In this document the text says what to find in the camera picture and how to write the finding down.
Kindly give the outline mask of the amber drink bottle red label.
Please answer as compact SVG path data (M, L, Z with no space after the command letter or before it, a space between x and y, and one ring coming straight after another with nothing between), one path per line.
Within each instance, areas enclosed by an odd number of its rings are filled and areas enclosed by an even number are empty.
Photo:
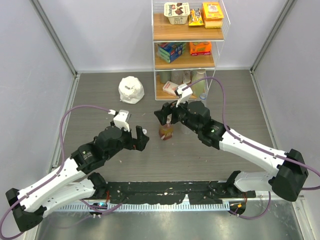
M158 129L158 134L161 140L166 141L173 137L174 128L171 124L172 118L170 116L167 117L166 124L160 125Z

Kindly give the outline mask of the clear Pepsi bottle blue label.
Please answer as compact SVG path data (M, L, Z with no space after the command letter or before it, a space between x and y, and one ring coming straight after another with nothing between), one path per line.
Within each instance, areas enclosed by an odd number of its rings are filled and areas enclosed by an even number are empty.
M199 95L199 101L201 101L205 107L207 106L207 97L208 95L204 92Z

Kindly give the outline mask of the small clear bottle blue cap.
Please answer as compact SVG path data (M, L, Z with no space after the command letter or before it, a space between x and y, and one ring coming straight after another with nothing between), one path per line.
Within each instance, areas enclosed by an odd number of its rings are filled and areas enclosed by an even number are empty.
M182 131L183 134L191 134L191 133L193 133L192 130L190 130L187 126L185 126L183 124L181 125L181 131Z

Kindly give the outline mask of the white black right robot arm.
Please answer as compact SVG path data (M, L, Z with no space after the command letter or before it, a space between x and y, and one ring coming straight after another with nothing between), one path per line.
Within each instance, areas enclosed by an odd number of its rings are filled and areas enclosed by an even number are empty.
M269 191L278 197L297 200L309 175L302 154L267 147L246 138L229 126L211 118L210 110L200 101L164 103L154 115L161 125L171 117L197 134L206 146L235 154L262 168L263 172L234 171L227 179L226 193L233 198L248 191Z

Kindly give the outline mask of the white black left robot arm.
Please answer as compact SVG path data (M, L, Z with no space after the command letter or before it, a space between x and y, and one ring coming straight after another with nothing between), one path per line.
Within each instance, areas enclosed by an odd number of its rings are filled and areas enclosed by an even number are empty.
M149 140L141 126L136 127L136 137L125 128L108 126L42 179L23 189L8 190L5 195L18 229L34 228L70 202L102 199L107 193L106 181L95 170L123 149L143 151Z

